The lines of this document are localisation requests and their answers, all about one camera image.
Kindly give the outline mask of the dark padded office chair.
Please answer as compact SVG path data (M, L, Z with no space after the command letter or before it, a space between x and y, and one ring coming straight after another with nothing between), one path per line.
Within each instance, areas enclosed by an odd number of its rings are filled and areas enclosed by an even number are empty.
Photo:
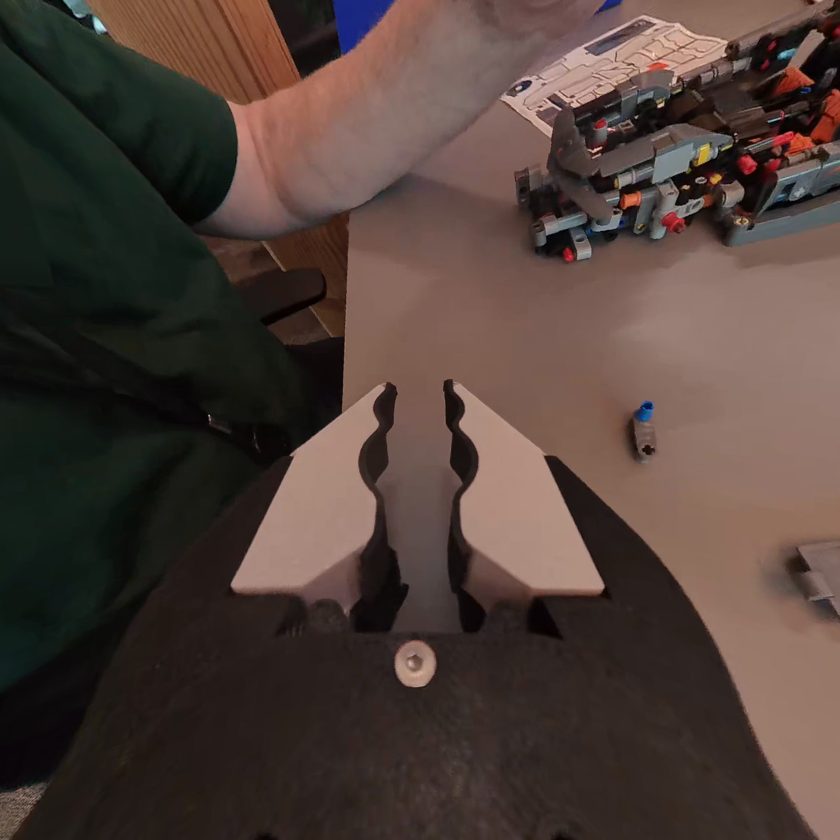
M234 283L240 300L265 326L320 303L327 280L318 269L265 270Z

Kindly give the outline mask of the thick wooden post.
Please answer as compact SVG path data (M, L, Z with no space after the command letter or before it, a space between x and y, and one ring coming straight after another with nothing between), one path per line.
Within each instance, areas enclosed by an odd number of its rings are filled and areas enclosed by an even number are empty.
M231 102L266 98L299 80L265 1L90 1L87 5L120 44ZM344 335L349 225L344 213L318 227L262 242L284 270L321 270L327 294L314 313L333 337Z

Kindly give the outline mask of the person's green shirt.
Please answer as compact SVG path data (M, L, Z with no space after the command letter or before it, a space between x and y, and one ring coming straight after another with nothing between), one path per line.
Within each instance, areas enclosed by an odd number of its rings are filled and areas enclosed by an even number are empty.
M2 789L52 773L166 567L314 428L301 369L193 226L226 101L2 2Z

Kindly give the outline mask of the blue bin with square tag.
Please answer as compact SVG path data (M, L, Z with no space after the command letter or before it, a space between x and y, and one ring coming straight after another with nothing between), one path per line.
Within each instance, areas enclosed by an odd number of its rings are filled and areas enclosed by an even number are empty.
M627 16L630 11L629 2L609 1L599 2L385 2L385 1L336 1L333 2L335 21L339 35L339 45L343 55L354 49L383 19L394 4L407 4L412 11L441 11L445 7L452 7L460 13L487 13L489 17L485 23L492 23L493 13L510 13L511 21L516 24L528 22L527 12L541 13L539 21L546 23L550 19L546 15L552 11L577 13L592 11L593 18L601 22L605 20L616 22L618 15Z

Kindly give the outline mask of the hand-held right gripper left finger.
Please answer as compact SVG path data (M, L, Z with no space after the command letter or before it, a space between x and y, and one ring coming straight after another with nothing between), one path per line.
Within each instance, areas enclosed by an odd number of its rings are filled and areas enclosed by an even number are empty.
M397 390L382 383L297 448L231 582L238 595L335 602L363 633L392 630L406 599L377 486Z

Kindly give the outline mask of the grey lego car model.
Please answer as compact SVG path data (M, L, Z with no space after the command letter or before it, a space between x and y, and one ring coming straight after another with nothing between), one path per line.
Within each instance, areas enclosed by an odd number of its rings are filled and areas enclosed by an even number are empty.
M838 26L838 2L815 3L685 76L649 70L561 108L546 164L514 174L535 253L583 261L704 212L728 247L837 223Z

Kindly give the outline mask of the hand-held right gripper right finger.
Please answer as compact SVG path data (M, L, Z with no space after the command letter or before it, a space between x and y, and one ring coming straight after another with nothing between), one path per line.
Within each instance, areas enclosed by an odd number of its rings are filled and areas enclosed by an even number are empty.
M498 607L597 597L606 585L540 447L464 385L444 382L449 466L458 480L448 578L464 632Z

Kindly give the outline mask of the white sticker sheet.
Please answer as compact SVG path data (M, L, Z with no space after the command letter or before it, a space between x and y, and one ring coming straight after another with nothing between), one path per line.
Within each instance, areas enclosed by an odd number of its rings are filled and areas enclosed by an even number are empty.
M723 57L727 41L680 23L640 15L518 80L501 97L513 111L550 135L563 107L587 105L649 70L689 74Z

